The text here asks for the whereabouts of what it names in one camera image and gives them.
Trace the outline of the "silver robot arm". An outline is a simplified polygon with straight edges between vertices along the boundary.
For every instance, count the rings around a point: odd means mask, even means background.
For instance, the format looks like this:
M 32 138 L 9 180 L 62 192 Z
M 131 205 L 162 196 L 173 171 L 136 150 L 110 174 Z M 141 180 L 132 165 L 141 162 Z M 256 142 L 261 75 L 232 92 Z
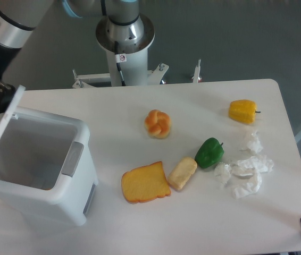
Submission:
M 63 1 L 69 16 L 100 16 L 96 39 L 105 50 L 112 86 L 148 83 L 148 48 L 155 37 L 151 20 L 140 13 L 138 1 Z M 51 1 L 0 1 L 0 113 L 16 89 L 3 73 L 25 45 Z

